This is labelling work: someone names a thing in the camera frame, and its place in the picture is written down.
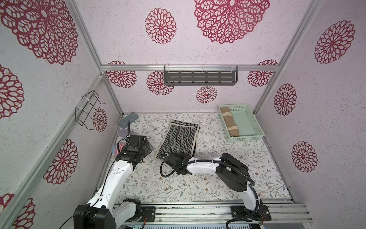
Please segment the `black white zigzag scarf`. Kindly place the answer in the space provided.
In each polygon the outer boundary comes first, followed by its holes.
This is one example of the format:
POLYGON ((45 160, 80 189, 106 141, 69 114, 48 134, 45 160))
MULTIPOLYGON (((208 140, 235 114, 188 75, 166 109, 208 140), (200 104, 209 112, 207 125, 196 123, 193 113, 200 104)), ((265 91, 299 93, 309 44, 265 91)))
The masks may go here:
POLYGON ((168 132, 163 138, 155 154, 156 159, 162 159, 163 154, 176 154, 193 157, 200 130, 199 124, 187 123, 179 120, 170 122, 168 132))

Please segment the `brown checked scarf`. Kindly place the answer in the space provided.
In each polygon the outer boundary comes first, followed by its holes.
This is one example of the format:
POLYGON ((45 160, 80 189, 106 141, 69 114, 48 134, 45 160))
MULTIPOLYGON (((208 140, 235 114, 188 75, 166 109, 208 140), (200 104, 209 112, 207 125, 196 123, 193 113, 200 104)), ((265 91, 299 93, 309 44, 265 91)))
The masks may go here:
POLYGON ((222 113, 222 116, 224 118, 224 122, 226 125, 226 128, 228 130, 228 133, 231 137, 238 137, 239 136, 239 129, 234 121, 234 117, 230 111, 229 107, 221 107, 220 111, 222 113))

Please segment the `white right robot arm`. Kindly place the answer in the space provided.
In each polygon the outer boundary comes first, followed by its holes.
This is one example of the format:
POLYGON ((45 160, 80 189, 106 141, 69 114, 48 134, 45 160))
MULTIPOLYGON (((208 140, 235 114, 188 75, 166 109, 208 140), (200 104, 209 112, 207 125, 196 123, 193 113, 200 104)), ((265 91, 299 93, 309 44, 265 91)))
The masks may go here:
POLYGON ((164 178, 178 175, 211 174, 232 191, 239 193, 244 206, 251 212, 257 212, 261 206, 261 200, 255 187, 255 182, 250 178, 249 168, 238 159, 228 153, 213 159, 198 159, 195 157, 181 157, 170 153, 163 156, 159 168, 160 175, 164 178))

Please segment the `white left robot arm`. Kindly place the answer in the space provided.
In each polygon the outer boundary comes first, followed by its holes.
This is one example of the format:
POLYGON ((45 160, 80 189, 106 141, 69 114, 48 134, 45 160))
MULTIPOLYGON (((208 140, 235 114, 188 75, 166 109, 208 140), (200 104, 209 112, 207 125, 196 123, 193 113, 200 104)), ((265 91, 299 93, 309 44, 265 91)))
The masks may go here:
POLYGON ((127 136, 121 147, 117 143, 115 160, 107 172, 102 186, 85 205, 79 205, 72 216, 75 229, 118 229, 127 221, 145 220, 142 204, 138 199, 127 198, 115 206, 124 183, 139 163, 154 148, 142 135, 127 136))

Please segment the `mint green plastic basket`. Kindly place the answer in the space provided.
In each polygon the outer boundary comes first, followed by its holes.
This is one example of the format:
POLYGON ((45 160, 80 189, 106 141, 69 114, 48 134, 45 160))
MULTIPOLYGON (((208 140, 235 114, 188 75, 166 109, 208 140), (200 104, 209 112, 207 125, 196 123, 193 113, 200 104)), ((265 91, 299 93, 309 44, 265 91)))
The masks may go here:
POLYGON ((259 141, 265 136, 264 131, 247 104, 220 105, 218 113, 227 142, 253 142, 259 141), (239 136, 230 136, 229 128, 224 120, 224 112, 222 112, 223 107, 227 107, 233 116, 233 121, 238 127, 239 136))

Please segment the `pink striped plush doll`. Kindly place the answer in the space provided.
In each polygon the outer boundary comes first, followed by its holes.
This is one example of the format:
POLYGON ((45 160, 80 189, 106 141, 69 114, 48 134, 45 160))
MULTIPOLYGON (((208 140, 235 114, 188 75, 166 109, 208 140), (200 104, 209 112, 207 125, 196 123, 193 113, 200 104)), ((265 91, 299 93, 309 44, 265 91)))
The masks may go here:
POLYGON ((122 149, 124 146, 125 146, 125 143, 116 143, 112 148, 112 154, 114 156, 117 156, 119 153, 122 152, 122 149))

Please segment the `lilac pencil case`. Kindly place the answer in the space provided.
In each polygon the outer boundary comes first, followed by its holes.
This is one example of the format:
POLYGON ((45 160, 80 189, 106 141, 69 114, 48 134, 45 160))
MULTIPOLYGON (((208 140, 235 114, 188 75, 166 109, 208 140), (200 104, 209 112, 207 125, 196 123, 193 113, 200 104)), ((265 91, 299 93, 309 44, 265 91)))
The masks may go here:
POLYGON ((118 135, 122 138, 126 138, 129 136, 129 132, 126 129, 120 129, 118 135))

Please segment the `grey blue eraser block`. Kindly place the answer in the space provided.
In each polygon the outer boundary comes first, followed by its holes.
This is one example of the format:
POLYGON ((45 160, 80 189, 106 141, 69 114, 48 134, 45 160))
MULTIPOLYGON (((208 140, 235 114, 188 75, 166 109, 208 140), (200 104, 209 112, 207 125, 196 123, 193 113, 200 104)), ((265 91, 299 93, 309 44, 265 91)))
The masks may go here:
POLYGON ((120 128, 126 129, 131 123, 135 122, 139 116, 136 113, 130 113, 126 117, 123 117, 118 125, 120 128))

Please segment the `floral table mat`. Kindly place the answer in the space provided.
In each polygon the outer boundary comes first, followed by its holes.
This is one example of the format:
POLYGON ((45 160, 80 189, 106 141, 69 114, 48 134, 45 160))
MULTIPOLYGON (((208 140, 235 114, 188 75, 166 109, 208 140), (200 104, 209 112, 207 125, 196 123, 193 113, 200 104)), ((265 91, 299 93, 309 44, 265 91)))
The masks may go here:
MULTIPOLYGON (((195 157, 216 158, 228 153, 247 165, 250 177, 255 181, 255 190, 264 199, 290 198, 271 154, 263 140, 229 143, 216 112, 212 113, 156 113, 139 114, 131 129, 148 138, 155 149, 168 132, 172 120, 198 124, 195 157)), ((237 200, 238 193, 228 188, 222 180, 210 174, 177 175, 165 177, 170 171, 167 165, 151 153, 137 165, 127 178, 117 196, 117 203, 126 198, 153 202, 206 202, 237 200)))

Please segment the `grey metal wall shelf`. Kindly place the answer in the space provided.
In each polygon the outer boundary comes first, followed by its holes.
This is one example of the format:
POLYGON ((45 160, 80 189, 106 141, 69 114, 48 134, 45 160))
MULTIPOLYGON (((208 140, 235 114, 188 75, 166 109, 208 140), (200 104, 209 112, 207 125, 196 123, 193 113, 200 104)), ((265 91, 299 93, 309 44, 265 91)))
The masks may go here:
POLYGON ((229 70, 170 70, 164 66, 163 80, 168 86, 234 86, 238 81, 237 66, 229 70))

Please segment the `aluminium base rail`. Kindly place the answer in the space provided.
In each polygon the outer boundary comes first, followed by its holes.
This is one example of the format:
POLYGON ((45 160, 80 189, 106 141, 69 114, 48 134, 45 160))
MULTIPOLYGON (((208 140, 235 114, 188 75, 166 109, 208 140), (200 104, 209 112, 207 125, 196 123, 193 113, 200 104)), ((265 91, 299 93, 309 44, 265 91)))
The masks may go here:
POLYGON ((202 226, 218 225, 225 228, 228 222, 231 228, 245 224, 247 228, 263 229, 268 224, 305 224, 313 222, 305 204, 287 200, 265 200, 257 213, 250 214, 244 204, 238 201, 214 201, 191 203, 140 203, 128 200, 115 205, 111 210, 78 206, 74 212, 76 229, 122 229, 124 226, 162 226, 179 224, 202 226))

